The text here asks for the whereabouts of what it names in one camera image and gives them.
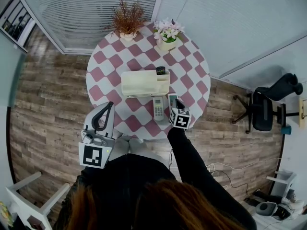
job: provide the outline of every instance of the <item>round table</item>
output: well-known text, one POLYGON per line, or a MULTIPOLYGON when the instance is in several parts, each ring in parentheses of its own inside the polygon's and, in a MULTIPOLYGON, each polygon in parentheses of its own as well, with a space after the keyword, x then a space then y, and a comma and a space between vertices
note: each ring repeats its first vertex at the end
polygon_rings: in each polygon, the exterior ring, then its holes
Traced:
POLYGON ((86 74, 93 106, 112 101, 114 128, 142 139, 166 138, 171 128, 167 97, 163 96, 165 118, 155 121, 152 97, 129 99, 122 95, 120 76, 123 72, 165 66, 171 74, 169 93, 176 93, 192 113, 189 127, 202 115, 210 92, 208 64, 197 45, 185 34, 180 34, 174 49, 161 51, 153 34, 151 22, 145 23, 131 42, 118 34, 108 34, 93 51, 86 74))

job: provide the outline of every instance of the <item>wire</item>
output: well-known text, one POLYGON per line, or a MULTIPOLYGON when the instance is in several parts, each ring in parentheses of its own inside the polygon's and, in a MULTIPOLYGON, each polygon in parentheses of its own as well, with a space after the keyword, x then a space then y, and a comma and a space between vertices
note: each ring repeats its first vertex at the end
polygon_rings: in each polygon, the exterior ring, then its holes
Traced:
POLYGON ((241 168, 241 169, 236 169, 236 168, 231 167, 231 166, 228 165, 228 164, 219 163, 219 162, 211 163, 211 164, 209 164, 208 166, 214 165, 214 164, 217 164, 217 163, 218 163, 218 164, 222 164, 222 165, 228 166, 228 167, 232 168, 233 170, 239 171, 239 170, 245 169, 245 168, 247 168, 247 167, 249 167, 249 166, 252 166, 252 165, 255 164, 255 163, 270 161, 270 160, 274 160, 274 159, 282 159, 282 158, 273 158, 273 159, 267 159, 267 160, 256 161, 256 162, 253 162, 253 163, 249 164, 248 166, 245 166, 245 167, 243 167, 243 168, 241 168))
POLYGON ((207 170, 209 170, 209 166, 210 165, 213 165, 213 172, 212 172, 212 174, 214 173, 214 171, 215 171, 215 164, 209 164, 208 166, 207 166, 207 170))
POLYGON ((273 222, 270 225, 276 224, 276 223, 282 223, 283 221, 277 221, 277 222, 273 222))
POLYGON ((230 185, 231 185, 232 188, 238 188, 238 187, 242 187, 242 186, 246 185, 246 194, 248 195, 248 184, 247 184, 247 183, 244 183, 244 184, 242 184, 242 185, 240 185, 240 186, 233 186, 233 185, 232 185, 232 182, 231 182, 231 179, 230 179, 230 177, 229 177, 229 175, 226 174, 224 171, 219 171, 219 172, 224 173, 224 174, 228 177, 229 182, 230 182, 230 185))
POLYGON ((173 163, 173 149, 171 149, 171 152, 169 153, 168 170, 171 170, 172 163, 173 163))

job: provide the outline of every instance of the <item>white plant pot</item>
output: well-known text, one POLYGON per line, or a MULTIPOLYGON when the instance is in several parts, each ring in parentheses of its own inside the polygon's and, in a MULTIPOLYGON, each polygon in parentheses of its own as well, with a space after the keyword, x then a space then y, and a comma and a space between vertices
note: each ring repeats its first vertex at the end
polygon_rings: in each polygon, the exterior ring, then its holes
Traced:
POLYGON ((159 49, 161 49, 161 50, 170 50, 170 49, 176 47, 176 44, 177 44, 177 38, 174 42, 170 42, 170 43, 167 43, 167 42, 165 42, 163 40, 159 40, 159 39, 157 40, 157 45, 158 45, 159 49))
POLYGON ((130 42, 130 41, 132 41, 132 39, 134 39, 136 37, 136 33, 135 34, 133 34, 133 33, 131 33, 131 34, 120 33, 120 37, 125 39, 126 41, 130 42))

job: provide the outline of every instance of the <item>white tray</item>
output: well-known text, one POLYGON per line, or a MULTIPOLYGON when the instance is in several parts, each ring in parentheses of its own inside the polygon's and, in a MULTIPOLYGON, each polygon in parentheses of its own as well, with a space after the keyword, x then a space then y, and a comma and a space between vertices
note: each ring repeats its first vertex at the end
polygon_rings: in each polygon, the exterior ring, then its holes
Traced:
POLYGON ((170 72, 157 75, 155 70, 127 71, 121 74, 121 91, 128 98, 160 96, 169 92, 170 72))

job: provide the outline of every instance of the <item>black chair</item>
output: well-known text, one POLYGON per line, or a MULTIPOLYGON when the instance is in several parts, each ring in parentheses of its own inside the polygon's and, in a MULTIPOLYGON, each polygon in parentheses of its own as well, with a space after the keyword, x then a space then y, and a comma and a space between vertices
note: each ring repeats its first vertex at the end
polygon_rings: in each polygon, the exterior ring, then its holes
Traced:
POLYGON ((248 94, 249 103, 244 102, 238 95, 235 95, 234 99, 238 99, 242 103, 246 112, 237 120, 233 120, 232 123, 236 124, 248 116, 247 134, 251 132, 251 123, 253 123, 253 127, 256 130, 270 131, 273 126, 274 115, 277 116, 277 122, 283 125, 286 116, 295 116, 299 113, 286 114, 283 107, 278 107, 277 112, 274 112, 271 100, 279 101, 294 92, 300 95, 303 92, 303 85, 298 82, 295 74, 287 73, 271 87, 258 87, 253 95, 248 94))

